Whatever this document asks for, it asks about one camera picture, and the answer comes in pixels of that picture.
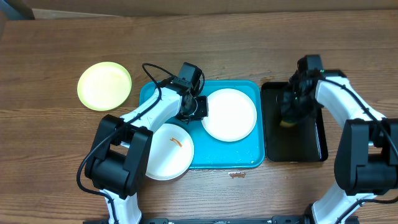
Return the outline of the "white plate with red ring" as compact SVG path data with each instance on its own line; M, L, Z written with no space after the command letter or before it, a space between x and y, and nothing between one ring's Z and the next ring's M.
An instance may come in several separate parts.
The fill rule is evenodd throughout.
M245 93L232 88L216 90L208 97L205 131L217 140L234 142L244 139L257 122L256 107Z

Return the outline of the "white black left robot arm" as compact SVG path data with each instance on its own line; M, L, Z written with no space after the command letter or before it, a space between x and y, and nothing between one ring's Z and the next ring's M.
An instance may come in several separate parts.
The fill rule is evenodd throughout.
M170 118L201 120L208 114L201 95L205 79L169 77L155 84L153 95L123 118L106 115L76 182L89 194L104 197L107 223L140 223L137 191L142 185L154 133Z

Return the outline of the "yellow plate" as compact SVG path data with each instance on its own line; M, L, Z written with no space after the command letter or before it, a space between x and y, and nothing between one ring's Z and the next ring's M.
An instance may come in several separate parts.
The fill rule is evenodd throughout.
M100 62L81 74L76 91L79 100L87 108L108 111L121 106L131 89L131 76L122 65Z

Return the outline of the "green yellow sponge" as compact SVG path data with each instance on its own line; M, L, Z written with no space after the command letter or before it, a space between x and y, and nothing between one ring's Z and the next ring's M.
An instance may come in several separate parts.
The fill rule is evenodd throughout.
M297 122L281 120L279 124L283 128L291 128L291 127L295 126L297 124Z

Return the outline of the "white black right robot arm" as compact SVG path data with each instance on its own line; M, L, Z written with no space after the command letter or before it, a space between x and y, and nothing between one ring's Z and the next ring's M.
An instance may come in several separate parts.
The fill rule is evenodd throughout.
M310 207L312 223L346 223L365 203L393 204L378 196L397 188L397 120L369 106L340 70L296 70L278 97L281 126L293 126L326 108L343 132L335 183Z

